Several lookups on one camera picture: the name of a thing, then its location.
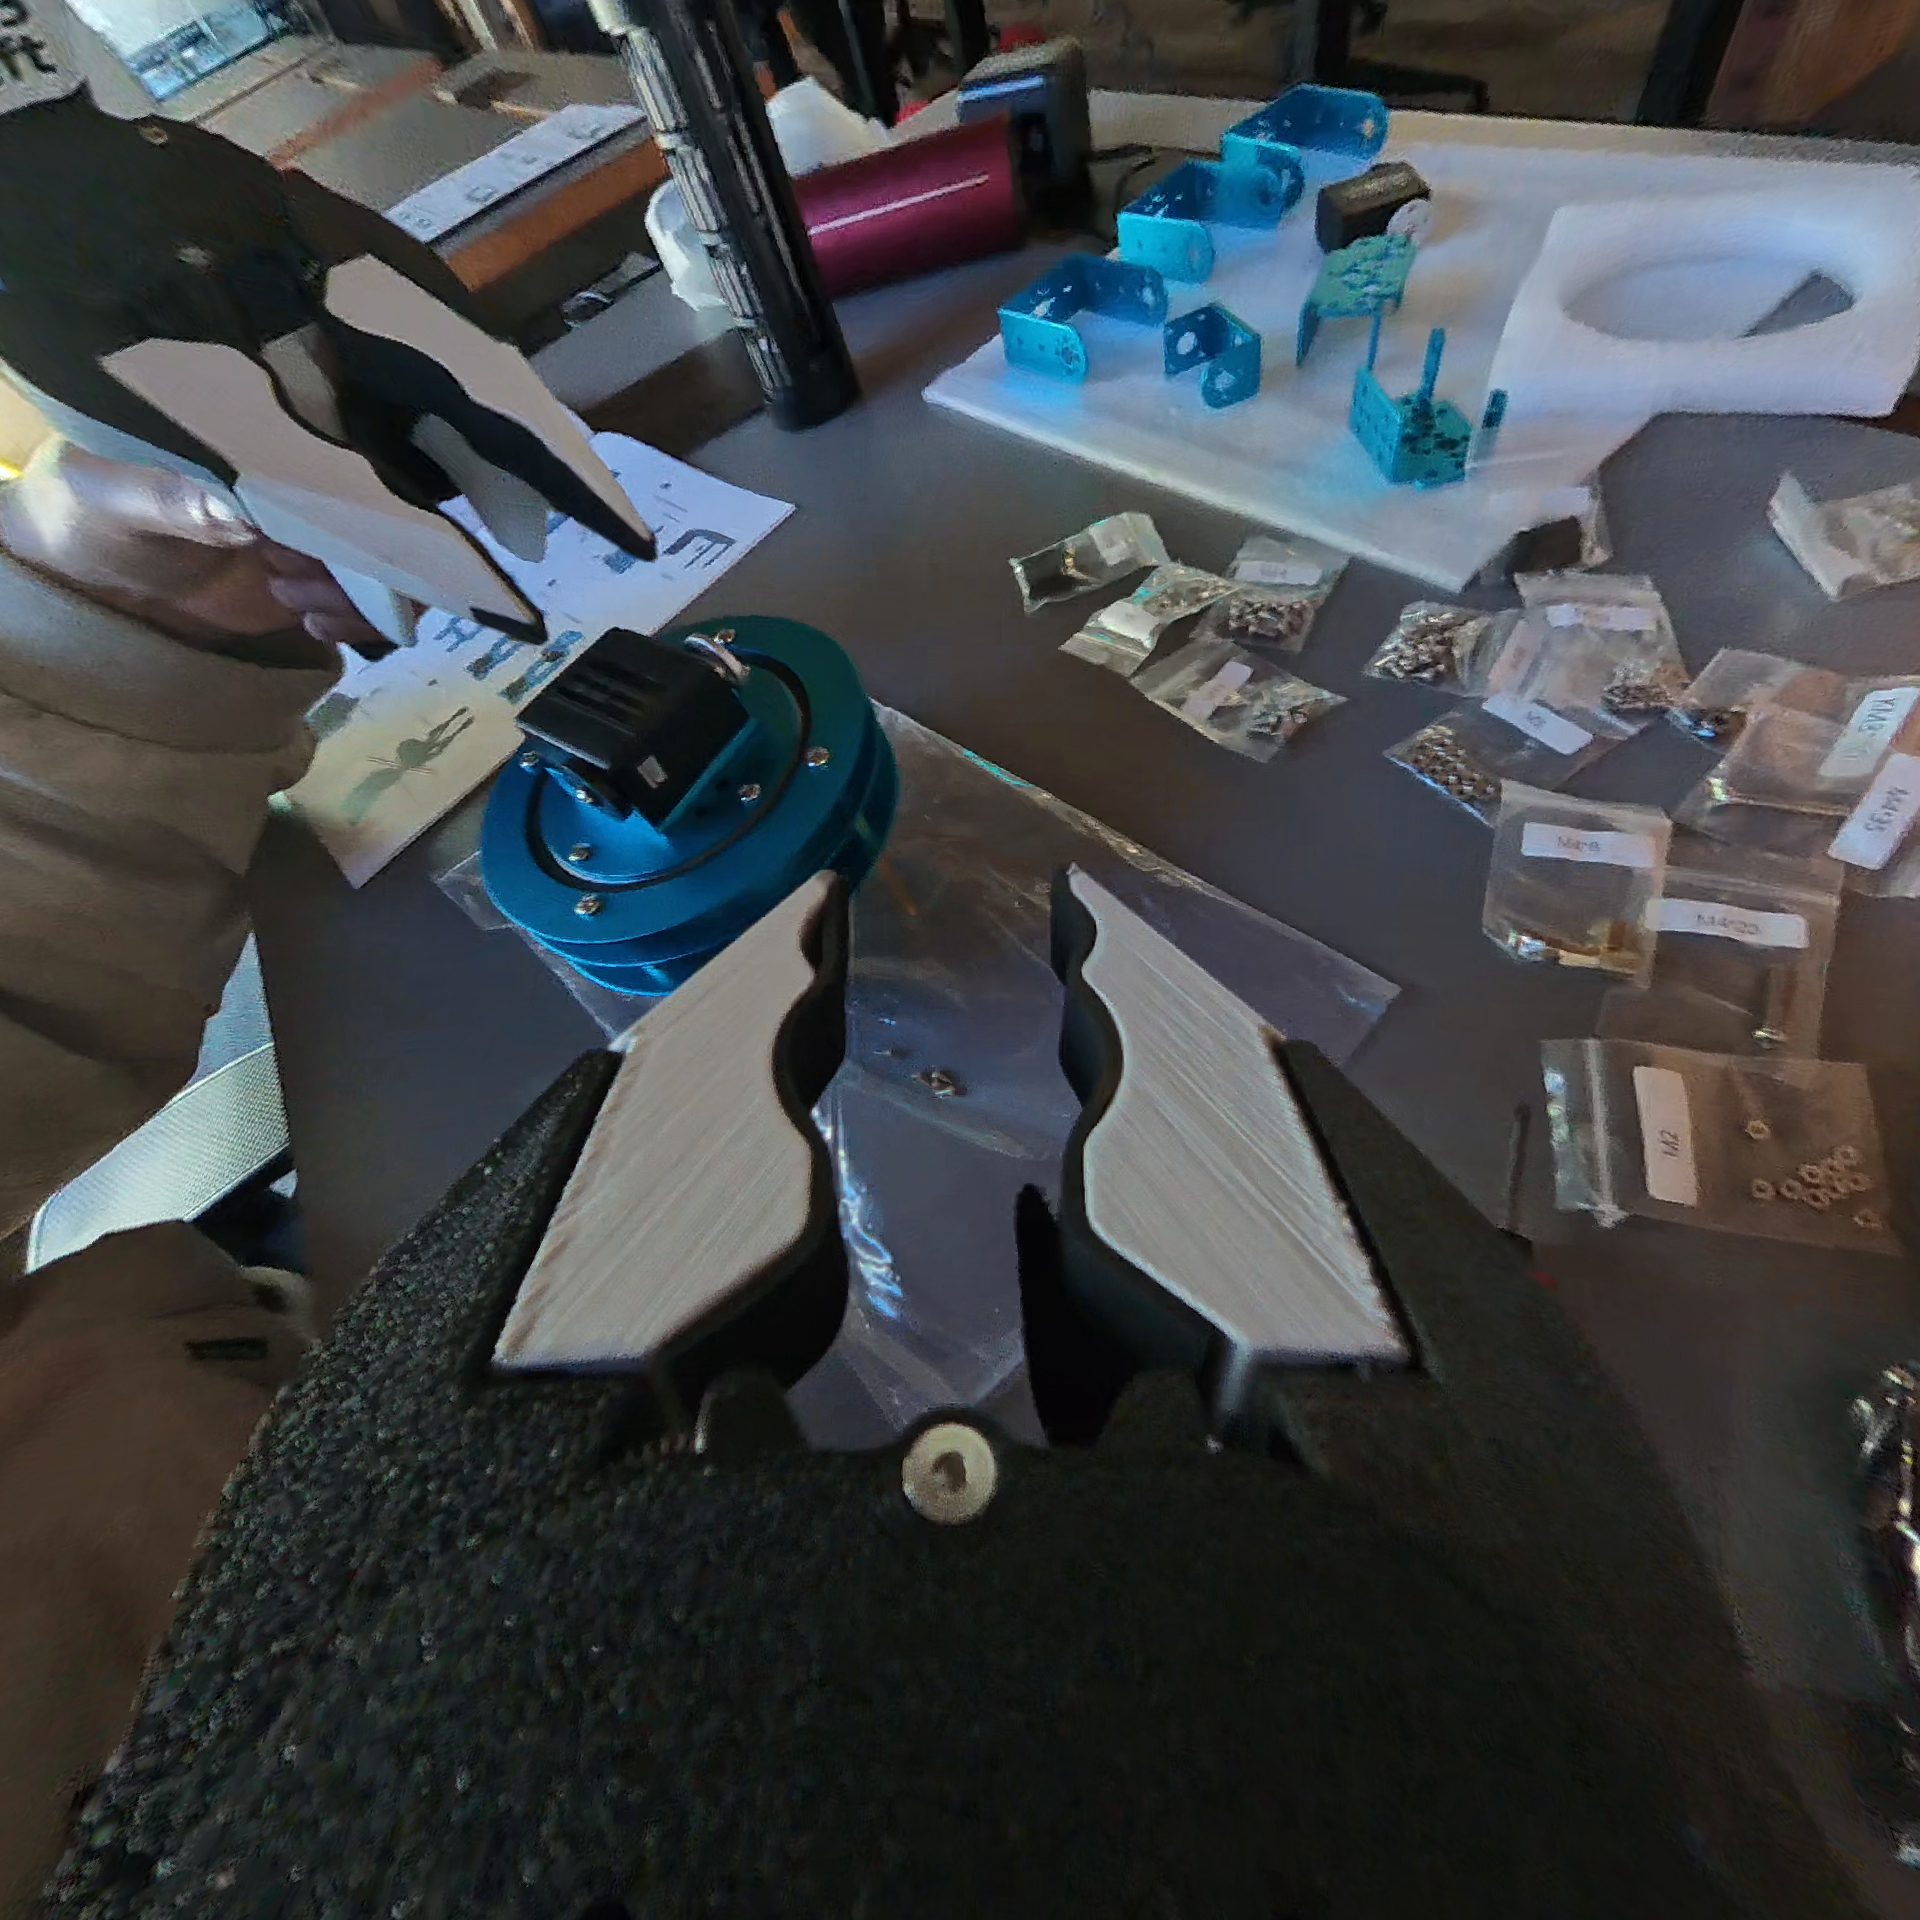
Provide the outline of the dark grey desk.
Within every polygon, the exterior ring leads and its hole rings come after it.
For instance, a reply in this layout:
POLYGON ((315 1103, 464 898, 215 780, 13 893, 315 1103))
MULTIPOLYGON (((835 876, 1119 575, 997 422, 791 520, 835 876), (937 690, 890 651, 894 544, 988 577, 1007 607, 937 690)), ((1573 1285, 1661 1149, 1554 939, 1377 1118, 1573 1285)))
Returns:
MULTIPOLYGON (((1586 1031, 1597 990, 1479 935, 1486 832, 1383 762, 1431 699, 1357 668, 1418 586, 1350 570, 1307 651, 1350 704, 1267 765, 1062 657, 1067 609, 1020 612, 1008 557, 1112 509, 1152 511, 1195 564, 1224 561, 1246 522, 924 402, 1042 262, 990 256, 842 306, 865 396, 804 433, 682 426, 723 352, 697 348, 656 284, 542 361, 566 396, 643 374, 621 431, 795 505, 695 616, 820 625, 885 704, 1399 985, 1353 1062, 1359 1086, 1477 1208, 1540 1239, 1707 1549, 1781 1759, 1872 1905, 1916 1916, 1916 1872, 1868 1826, 1846 1745, 1853 1713, 1885 1695, 1857 1614, 1848 1403, 1916 1356, 1910 1261, 1554 1212, 1538 1046, 1586 1031)), ((256 854, 256 952, 326 1311, 595 1038, 544 959, 437 883, 481 815, 468 799, 363 889, 298 822, 274 821, 256 854)))

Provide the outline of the large clear plastic bag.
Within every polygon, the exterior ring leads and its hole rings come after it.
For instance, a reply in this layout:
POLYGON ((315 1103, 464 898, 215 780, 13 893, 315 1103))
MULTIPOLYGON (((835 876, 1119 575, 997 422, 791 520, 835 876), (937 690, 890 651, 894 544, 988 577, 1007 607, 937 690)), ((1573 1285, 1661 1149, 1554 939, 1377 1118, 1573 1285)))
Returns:
POLYGON ((1075 1118, 1060 1060, 1049 883, 1079 865, 1278 1033, 1348 1062, 1396 983, 1163 861, 1042 787, 883 708, 900 775, 883 856, 848 911, 846 1051, 815 1116, 848 1302, 791 1391, 822 1448, 988 1407, 1023 1376, 1014 1212, 1058 1190, 1075 1118), (889 1062, 889 1044, 914 1059, 889 1062), (964 1094, 914 1075, 948 1068, 964 1094))

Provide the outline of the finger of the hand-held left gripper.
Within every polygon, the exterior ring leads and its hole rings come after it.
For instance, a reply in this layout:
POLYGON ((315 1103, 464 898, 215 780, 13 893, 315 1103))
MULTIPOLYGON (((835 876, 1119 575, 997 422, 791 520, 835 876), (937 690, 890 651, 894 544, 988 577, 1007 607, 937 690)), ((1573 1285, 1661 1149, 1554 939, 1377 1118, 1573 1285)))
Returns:
POLYGON ((544 642, 544 621, 488 553, 440 511, 405 502, 370 461, 293 413, 245 352, 149 339, 103 371, 204 446, 256 529, 321 562, 374 631, 415 638, 415 609, 439 609, 544 642))
POLYGON ((306 424, 415 505, 464 502, 510 557, 536 562, 570 520, 654 561, 654 529, 536 367, 380 256, 330 267, 269 360, 306 424))

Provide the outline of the brown side table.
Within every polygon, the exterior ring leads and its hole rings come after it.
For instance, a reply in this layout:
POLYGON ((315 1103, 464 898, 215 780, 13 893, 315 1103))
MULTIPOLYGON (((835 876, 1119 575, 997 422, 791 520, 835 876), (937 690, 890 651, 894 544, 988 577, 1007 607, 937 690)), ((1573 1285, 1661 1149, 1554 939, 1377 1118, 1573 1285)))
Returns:
MULTIPOLYGON (((202 127, 391 218, 564 109, 630 105, 608 57, 520 52, 446 66, 426 52, 313 33, 256 44, 180 85, 112 55, 103 79, 119 114, 202 127)), ((664 171, 643 123, 617 127, 490 203, 459 212, 427 243, 516 347, 546 348, 614 299, 636 256, 653 256, 643 212, 664 171)))

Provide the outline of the white foam sheet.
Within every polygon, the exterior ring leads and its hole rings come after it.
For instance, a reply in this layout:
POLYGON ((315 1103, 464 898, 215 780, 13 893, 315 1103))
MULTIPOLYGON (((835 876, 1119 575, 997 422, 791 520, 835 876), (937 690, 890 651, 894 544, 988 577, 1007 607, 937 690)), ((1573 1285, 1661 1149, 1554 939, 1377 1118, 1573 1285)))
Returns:
MULTIPOLYGON (((1486 396, 1508 308, 1547 227, 1571 205, 1765 194, 1879 203, 1897 182, 1916 192, 1916 157, 1872 159, 1829 140, 1744 140, 1654 135, 1624 127, 1459 120, 1407 112, 1388 140, 1429 179, 1433 221, 1403 310, 1383 321, 1383 384, 1418 384, 1429 330, 1444 326, 1438 380, 1468 415, 1486 396)), ((1512 537, 1523 516, 1589 478, 1656 417, 1534 413, 1508 402, 1497 446, 1468 474, 1433 491, 1392 487, 1348 428, 1352 376, 1366 328, 1331 326, 1304 371, 1289 360, 1298 291, 1281 299, 1281 260, 1305 253, 1309 205, 1281 236, 1221 238, 1219 295, 1265 332, 1257 396, 1215 411, 1195 380, 1165 378, 1160 337, 1139 326, 1091 321, 1091 372, 1062 382, 1012 369, 997 339, 938 374, 924 396, 944 411, 1045 446, 1163 491, 1329 540, 1429 586, 1459 588, 1512 537)), ((1621 336, 1737 337, 1790 330, 1848 306, 1842 288, 1741 262, 1707 286, 1684 289, 1676 269, 1623 275, 1575 312, 1621 336)))

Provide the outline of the black servo motor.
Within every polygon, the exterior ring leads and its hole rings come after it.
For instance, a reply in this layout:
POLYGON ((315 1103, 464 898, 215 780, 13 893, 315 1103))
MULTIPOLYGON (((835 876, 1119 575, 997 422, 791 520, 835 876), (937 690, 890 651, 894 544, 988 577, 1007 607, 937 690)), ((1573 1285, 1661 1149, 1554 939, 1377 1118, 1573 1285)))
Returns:
POLYGON ((577 800, 669 828, 750 725, 750 671, 713 636, 612 627, 518 712, 522 738, 577 800))

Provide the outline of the set of blue metal brackets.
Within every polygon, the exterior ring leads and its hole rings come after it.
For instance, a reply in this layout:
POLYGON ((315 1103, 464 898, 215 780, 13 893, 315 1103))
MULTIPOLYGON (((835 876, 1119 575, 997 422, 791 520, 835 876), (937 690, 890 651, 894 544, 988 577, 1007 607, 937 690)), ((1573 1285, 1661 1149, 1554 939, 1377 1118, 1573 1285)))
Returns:
POLYGON ((1383 321, 1405 302, 1423 243, 1368 238, 1326 254, 1315 238, 1322 186, 1379 162, 1390 109, 1372 92, 1296 83, 1228 125, 1213 157, 1173 162, 1115 212, 1112 253, 1060 256, 997 308, 997 337, 1012 369, 1084 382, 1091 347, 1084 323, 1139 326, 1160 337, 1165 378, 1195 376, 1210 409, 1259 395, 1267 347, 1252 317, 1222 301, 1221 234, 1272 240, 1318 188, 1305 253, 1281 260, 1281 299, 1298 291, 1289 360, 1304 371, 1322 334, 1364 325, 1352 376, 1348 428, 1383 481, 1431 491, 1459 481, 1497 446, 1508 396, 1488 387, 1473 415, 1438 389, 1447 348, 1444 326, 1429 330, 1418 384, 1396 395, 1383 384, 1383 321))

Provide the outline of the red screwdriver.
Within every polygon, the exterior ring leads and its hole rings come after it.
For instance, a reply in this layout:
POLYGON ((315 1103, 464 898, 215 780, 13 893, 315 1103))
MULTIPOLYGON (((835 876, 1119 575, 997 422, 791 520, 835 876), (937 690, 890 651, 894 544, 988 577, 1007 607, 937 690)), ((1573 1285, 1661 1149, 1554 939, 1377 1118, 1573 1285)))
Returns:
POLYGON ((830 301, 1018 253, 1027 240, 1020 140, 1005 112, 830 162, 793 192, 830 301))

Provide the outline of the black ribbed column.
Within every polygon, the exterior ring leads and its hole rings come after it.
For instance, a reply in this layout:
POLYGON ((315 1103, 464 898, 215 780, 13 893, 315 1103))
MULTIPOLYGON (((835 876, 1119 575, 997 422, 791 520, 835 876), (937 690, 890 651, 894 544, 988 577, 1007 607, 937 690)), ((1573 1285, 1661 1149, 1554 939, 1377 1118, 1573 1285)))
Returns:
POLYGON ((636 101, 783 430, 859 396, 732 4, 590 2, 617 44, 636 101))

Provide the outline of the white foam insert with cutout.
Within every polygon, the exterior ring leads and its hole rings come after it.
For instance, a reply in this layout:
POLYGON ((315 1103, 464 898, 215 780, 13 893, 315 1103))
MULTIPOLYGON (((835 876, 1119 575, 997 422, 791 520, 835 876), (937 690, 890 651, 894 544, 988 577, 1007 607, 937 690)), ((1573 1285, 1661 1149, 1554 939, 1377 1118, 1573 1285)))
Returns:
POLYGON ((1571 205, 1547 227, 1490 372, 1518 409, 1584 415, 1877 419, 1916 372, 1916 192, 1879 203, 1765 194, 1571 205), (1824 277, 1848 306, 1818 323, 1737 337, 1621 336, 1575 308, 1623 275, 1676 269, 1684 289, 1757 262, 1787 289, 1824 277))

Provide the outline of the black servo with white horn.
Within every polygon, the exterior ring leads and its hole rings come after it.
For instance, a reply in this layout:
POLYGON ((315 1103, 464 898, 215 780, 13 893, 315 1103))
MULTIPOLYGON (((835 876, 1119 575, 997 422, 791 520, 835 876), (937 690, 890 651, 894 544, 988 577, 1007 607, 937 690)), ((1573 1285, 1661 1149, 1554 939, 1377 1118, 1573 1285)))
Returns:
POLYGON ((1412 162, 1379 160, 1359 175, 1320 188, 1315 205, 1315 238, 1326 254, 1383 236, 1422 243, 1429 238, 1431 218, 1429 179, 1412 162))

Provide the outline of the person's beige jacket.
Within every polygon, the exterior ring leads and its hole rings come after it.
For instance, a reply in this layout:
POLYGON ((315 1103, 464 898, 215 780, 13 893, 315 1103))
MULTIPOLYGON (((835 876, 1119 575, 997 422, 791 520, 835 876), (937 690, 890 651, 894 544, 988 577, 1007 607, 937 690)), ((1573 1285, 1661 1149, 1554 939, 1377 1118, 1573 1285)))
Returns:
POLYGON ((309 1350, 297 1276, 199 1228, 103 1236, 3 1291, 1 1890, 35 1907, 179 1581, 309 1350))

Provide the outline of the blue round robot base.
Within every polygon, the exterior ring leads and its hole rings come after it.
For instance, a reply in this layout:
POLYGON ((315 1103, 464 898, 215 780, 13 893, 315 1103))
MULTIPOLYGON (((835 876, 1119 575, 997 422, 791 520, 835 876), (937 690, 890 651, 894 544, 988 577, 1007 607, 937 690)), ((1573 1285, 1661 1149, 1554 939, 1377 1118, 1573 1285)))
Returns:
POLYGON ((477 839, 490 907, 588 983, 658 998, 815 876, 855 889, 900 793, 892 747, 850 655, 780 616, 676 627, 748 668, 750 725, 669 828, 612 821, 540 767, 520 732, 477 839))

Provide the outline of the printed instruction sheet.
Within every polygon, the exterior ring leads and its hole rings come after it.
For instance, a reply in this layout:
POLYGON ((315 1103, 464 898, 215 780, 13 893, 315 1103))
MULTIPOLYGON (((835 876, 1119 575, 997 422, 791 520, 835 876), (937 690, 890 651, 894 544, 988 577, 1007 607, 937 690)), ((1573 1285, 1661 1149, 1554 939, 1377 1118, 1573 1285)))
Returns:
POLYGON ((348 664, 306 717, 311 765, 273 808, 306 828, 352 887, 499 771, 518 747, 520 710, 575 655, 612 627, 656 634, 676 623, 793 511, 623 435, 590 443, 653 527, 654 561, 640 562, 558 513, 547 514, 540 559, 522 561, 455 500, 453 518, 534 601, 542 638, 520 642, 470 612, 426 610, 411 645, 348 664))

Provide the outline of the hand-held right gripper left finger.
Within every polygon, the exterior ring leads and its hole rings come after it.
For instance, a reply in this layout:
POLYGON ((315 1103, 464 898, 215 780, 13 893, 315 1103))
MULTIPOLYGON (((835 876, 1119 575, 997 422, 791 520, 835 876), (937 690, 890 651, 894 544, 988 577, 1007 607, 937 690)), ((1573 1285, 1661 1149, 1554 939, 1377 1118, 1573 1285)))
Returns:
POLYGON ((660 1437, 798 1437, 848 1258, 813 1108, 846 1042, 820 872, 636 1020, 490 1343, 494 1379, 614 1379, 660 1437))

